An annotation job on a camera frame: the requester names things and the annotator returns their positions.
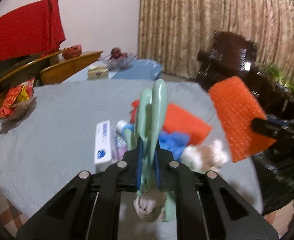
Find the blue table cloth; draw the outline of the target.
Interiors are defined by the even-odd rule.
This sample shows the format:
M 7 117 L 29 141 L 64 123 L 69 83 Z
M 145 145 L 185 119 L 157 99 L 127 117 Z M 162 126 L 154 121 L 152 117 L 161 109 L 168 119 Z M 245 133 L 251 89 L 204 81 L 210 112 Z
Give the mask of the blue table cloth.
M 150 59 L 133 60 L 133 67 L 120 72 L 109 72 L 108 79 L 128 79 L 128 80 L 156 80 L 161 77 L 163 66 L 157 61 Z M 102 61 L 96 61 L 76 74 L 67 78 L 63 82 L 80 82 L 87 80 L 87 72 L 90 68 L 98 66 L 106 67 Z

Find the orange foam net sleeve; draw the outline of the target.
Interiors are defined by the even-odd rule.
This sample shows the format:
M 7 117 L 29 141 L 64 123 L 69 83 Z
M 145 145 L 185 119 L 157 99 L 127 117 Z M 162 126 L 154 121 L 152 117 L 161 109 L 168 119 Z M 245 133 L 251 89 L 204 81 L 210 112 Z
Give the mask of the orange foam net sleeve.
M 266 120 L 267 116 L 240 77 L 216 83 L 209 89 L 209 95 L 225 132 L 232 162 L 265 151 L 276 142 L 253 131 L 252 120 Z

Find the glass fruit bowl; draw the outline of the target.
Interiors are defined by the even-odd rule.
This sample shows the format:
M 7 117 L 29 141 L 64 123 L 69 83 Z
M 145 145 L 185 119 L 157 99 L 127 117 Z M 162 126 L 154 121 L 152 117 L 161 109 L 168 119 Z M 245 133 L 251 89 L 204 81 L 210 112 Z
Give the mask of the glass fruit bowl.
M 127 54 L 127 57 L 120 57 L 118 59 L 111 59 L 111 56 L 101 57 L 100 61 L 107 64 L 109 71 L 118 72 L 127 70 L 133 67 L 134 61 L 136 60 L 135 54 Z

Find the snack bowl with red packets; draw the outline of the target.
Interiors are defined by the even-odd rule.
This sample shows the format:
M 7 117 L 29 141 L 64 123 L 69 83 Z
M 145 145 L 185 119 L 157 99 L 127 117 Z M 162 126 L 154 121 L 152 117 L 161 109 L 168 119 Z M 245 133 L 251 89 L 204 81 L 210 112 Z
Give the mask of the snack bowl with red packets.
M 10 88 L 0 107 L 0 122 L 18 120 L 23 117 L 34 99 L 35 78 Z

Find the wooden tv cabinet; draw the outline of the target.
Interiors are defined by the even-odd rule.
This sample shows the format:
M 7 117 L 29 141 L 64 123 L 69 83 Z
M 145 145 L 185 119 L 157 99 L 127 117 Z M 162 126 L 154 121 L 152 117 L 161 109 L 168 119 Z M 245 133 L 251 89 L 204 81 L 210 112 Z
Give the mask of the wooden tv cabinet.
M 29 79 L 34 79 L 33 86 L 62 83 L 69 77 L 97 61 L 102 51 L 87 51 L 73 59 L 62 59 L 63 51 L 57 51 L 45 57 L 35 55 L 10 67 L 0 74 L 0 108 L 8 91 Z

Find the white blue medicine box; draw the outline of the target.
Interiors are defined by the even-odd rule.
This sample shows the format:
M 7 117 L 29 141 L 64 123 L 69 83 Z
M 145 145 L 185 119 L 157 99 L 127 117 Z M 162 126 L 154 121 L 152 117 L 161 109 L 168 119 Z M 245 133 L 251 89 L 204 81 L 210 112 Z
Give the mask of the white blue medicine box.
M 103 172 L 108 166 L 118 161 L 116 133 L 110 120 L 96 126 L 94 165 L 97 172 Z

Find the patterned beige curtain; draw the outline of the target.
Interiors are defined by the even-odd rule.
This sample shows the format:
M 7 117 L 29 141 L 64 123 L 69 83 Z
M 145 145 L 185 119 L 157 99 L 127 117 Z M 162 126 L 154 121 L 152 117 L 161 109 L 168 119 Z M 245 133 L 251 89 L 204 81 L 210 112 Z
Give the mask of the patterned beige curtain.
M 294 0 L 140 0 L 138 56 L 168 74 L 196 77 L 216 31 L 256 42 L 259 63 L 294 76 Z

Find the black lined trash bin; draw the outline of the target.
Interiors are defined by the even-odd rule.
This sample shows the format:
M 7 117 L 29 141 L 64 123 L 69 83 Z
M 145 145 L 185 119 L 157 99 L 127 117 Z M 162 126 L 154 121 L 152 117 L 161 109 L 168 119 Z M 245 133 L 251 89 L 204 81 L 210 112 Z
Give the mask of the black lined trash bin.
M 263 198 L 263 215 L 294 200 L 294 147 L 274 143 L 251 157 Z

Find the pink face mask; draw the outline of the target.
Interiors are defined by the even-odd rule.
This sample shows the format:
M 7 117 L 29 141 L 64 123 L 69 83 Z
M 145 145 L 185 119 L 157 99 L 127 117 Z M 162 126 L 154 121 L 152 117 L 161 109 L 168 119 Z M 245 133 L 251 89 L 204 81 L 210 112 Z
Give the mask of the pink face mask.
M 124 154 L 127 152 L 127 144 L 123 137 L 117 136 L 116 137 L 116 149 L 117 149 L 117 155 L 118 160 L 122 160 Z

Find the red plastic bag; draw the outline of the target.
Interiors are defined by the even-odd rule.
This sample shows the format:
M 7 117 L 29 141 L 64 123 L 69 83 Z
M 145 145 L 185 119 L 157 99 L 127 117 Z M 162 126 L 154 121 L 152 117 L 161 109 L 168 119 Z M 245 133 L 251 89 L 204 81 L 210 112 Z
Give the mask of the red plastic bag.
M 131 115 L 130 123 L 131 124 L 134 124 L 134 122 L 135 122 L 135 116 L 136 116 L 136 111 L 137 111 L 137 108 L 139 106 L 139 100 L 134 100 L 131 103 L 131 106 L 132 106 L 132 110 L 130 112 L 130 115 Z

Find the white tissue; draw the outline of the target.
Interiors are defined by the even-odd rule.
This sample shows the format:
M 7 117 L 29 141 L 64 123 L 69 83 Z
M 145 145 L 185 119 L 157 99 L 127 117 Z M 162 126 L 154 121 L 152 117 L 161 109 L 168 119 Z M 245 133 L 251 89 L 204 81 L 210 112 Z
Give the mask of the white tissue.
M 223 149 L 223 142 L 217 139 L 207 146 L 188 146 L 181 154 L 180 160 L 192 171 L 206 173 L 210 170 L 219 172 L 230 159 Z

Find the green rubber glove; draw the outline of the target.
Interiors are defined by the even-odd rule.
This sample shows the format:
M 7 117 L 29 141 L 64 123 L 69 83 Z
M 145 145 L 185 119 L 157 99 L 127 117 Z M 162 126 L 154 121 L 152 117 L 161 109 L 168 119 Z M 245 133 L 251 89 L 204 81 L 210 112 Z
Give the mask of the green rubber glove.
M 156 185 L 155 150 L 168 106 L 167 85 L 157 80 L 140 94 L 133 131 L 124 130 L 127 148 L 133 150 L 142 140 L 140 189 L 133 202 L 138 217 L 145 223 L 169 222 L 175 218 L 175 194 L 162 192 Z

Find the blue plastic glove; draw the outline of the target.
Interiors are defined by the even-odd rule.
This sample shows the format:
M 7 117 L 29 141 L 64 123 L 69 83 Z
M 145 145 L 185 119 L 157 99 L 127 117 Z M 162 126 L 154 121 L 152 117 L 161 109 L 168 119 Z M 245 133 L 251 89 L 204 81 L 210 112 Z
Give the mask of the blue plastic glove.
M 160 148 L 170 151 L 175 161 L 180 161 L 181 154 L 189 145 L 189 141 L 190 135 L 185 133 L 161 131 L 159 134 Z

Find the grey table cloth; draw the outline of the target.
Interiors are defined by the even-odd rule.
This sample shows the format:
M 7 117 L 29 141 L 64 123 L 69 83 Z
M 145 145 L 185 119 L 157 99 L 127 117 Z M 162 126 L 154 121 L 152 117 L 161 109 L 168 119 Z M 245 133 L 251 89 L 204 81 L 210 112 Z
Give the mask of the grey table cloth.
M 33 216 L 82 170 L 95 173 L 96 125 L 129 120 L 131 103 L 149 80 L 96 80 L 36 87 L 36 103 L 18 124 L 0 125 L 0 189 L 27 218 Z M 203 142 L 227 141 L 209 95 L 191 82 L 169 82 L 168 101 L 212 126 Z M 263 200 L 251 159 L 221 168 L 220 175 L 260 214 Z M 176 221 L 143 223 L 134 193 L 122 193 L 118 239 L 177 239 Z

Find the red cloth cover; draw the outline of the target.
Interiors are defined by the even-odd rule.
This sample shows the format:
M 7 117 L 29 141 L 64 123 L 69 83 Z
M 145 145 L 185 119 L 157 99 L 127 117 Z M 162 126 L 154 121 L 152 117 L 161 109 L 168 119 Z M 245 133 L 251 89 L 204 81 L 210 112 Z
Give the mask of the red cloth cover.
M 0 17 L 0 62 L 58 50 L 65 41 L 58 0 L 41 0 Z

